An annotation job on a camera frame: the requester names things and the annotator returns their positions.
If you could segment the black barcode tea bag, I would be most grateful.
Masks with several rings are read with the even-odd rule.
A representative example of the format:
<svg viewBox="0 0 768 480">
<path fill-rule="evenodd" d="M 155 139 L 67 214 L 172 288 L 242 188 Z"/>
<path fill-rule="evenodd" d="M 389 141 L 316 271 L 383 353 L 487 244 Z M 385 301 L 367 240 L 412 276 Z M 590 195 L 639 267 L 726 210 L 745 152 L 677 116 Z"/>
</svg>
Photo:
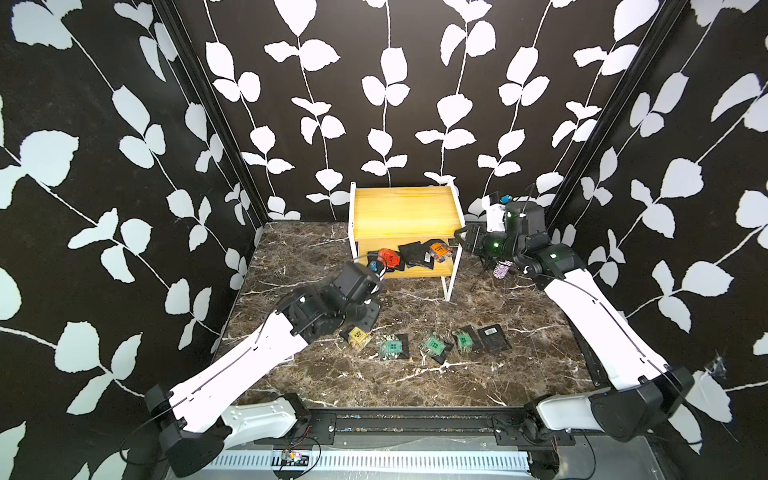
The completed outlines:
<svg viewBox="0 0 768 480">
<path fill-rule="evenodd" d="M 510 344 L 501 328 L 500 324 L 493 324 L 478 329 L 478 336 L 483 345 L 484 351 L 490 354 L 497 354 L 510 349 Z"/>
</svg>

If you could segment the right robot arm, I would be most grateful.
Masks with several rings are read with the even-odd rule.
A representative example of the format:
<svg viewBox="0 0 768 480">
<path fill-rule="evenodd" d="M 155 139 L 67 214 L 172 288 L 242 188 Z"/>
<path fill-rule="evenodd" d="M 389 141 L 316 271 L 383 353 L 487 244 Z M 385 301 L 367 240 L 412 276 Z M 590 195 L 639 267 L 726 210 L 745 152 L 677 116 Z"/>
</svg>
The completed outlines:
<svg viewBox="0 0 768 480">
<path fill-rule="evenodd" d="M 670 367 L 622 318 L 581 257 L 551 239 L 542 207 L 495 203 L 485 221 L 466 224 L 454 238 L 464 252 L 533 280 L 566 314 L 607 379 L 591 392 L 529 403 L 522 431 L 530 442 L 543 443 L 565 430 L 602 432 L 628 442 L 670 420 L 685 404 L 694 385 L 691 372 Z"/>
</svg>

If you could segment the red tea bag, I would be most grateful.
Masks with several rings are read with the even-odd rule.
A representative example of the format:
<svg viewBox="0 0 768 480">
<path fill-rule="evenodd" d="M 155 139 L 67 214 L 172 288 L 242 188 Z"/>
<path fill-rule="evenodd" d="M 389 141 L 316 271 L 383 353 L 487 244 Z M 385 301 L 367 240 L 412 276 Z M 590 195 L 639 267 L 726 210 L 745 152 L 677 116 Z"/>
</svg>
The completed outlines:
<svg viewBox="0 0 768 480">
<path fill-rule="evenodd" d="M 378 251 L 378 259 L 385 265 L 388 272 L 404 270 L 402 258 L 395 250 L 386 248 L 380 249 Z"/>
</svg>

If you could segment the orange label tea bag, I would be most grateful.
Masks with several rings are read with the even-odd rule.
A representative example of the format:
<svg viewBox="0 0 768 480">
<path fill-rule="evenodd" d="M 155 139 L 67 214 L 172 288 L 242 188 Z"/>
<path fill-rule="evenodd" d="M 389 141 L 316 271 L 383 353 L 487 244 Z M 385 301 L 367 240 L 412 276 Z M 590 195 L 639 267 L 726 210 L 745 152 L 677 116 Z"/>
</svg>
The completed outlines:
<svg viewBox="0 0 768 480">
<path fill-rule="evenodd" d="M 435 262 L 443 263 L 454 256 L 452 247 L 441 239 L 430 239 L 424 242 L 423 249 L 424 261 L 429 265 L 433 265 Z"/>
</svg>

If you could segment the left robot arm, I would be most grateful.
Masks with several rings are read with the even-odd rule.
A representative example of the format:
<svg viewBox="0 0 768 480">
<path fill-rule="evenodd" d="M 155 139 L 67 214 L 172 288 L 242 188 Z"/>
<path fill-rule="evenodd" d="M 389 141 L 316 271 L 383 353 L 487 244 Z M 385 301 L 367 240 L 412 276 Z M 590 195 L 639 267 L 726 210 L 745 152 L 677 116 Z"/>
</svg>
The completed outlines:
<svg viewBox="0 0 768 480">
<path fill-rule="evenodd" d="M 200 373 L 170 389 L 152 387 L 145 403 L 171 471 L 188 477 L 226 449 L 308 427 L 311 415 L 295 394 L 248 406 L 235 402 L 317 339 L 344 327 L 369 332 L 381 309 L 373 298 L 385 274 L 380 260 L 348 261 L 335 278 L 281 298 L 261 326 Z"/>
</svg>

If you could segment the teal floral tea bag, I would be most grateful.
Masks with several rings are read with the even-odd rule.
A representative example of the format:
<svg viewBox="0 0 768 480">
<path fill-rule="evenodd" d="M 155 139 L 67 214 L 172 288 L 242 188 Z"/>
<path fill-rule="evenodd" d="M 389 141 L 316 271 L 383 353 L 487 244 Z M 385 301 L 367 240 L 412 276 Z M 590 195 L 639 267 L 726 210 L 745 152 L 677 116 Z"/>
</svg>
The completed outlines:
<svg viewBox="0 0 768 480">
<path fill-rule="evenodd" d="M 382 361 L 408 360 L 410 358 L 409 340 L 406 334 L 393 334 L 383 338 L 378 348 Z"/>
</svg>

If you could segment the green label tea bag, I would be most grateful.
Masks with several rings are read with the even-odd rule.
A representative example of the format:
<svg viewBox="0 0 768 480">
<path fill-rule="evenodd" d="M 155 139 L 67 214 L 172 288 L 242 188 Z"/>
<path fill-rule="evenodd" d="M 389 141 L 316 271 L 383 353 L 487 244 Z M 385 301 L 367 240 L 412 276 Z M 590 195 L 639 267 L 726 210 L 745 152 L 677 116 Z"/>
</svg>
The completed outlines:
<svg viewBox="0 0 768 480">
<path fill-rule="evenodd" d="M 420 350 L 439 365 L 443 365 L 453 349 L 453 344 L 442 340 L 436 333 L 430 333 L 420 344 Z"/>
</svg>

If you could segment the yellow label tea bag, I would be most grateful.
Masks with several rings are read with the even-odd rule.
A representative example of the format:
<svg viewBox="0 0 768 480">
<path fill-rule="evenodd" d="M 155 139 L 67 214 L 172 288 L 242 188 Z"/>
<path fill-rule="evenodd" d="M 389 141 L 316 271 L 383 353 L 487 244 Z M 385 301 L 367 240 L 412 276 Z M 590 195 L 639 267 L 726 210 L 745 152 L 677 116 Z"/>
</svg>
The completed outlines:
<svg viewBox="0 0 768 480">
<path fill-rule="evenodd" d="M 370 332 L 365 332 L 357 326 L 342 330 L 339 333 L 339 336 L 355 351 L 360 351 L 365 348 L 372 339 L 372 334 Z"/>
</svg>

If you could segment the small green tea bag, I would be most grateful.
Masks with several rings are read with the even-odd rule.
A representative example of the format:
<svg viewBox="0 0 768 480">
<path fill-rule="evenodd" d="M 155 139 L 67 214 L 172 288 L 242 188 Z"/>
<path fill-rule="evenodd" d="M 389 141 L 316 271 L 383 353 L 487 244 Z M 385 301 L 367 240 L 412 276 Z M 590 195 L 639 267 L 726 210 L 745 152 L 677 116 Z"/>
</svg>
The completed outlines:
<svg viewBox="0 0 768 480">
<path fill-rule="evenodd" d="M 456 348 L 462 355 L 480 353 L 484 346 L 476 330 L 472 326 L 459 327 L 451 332 Z"/>
</svg>

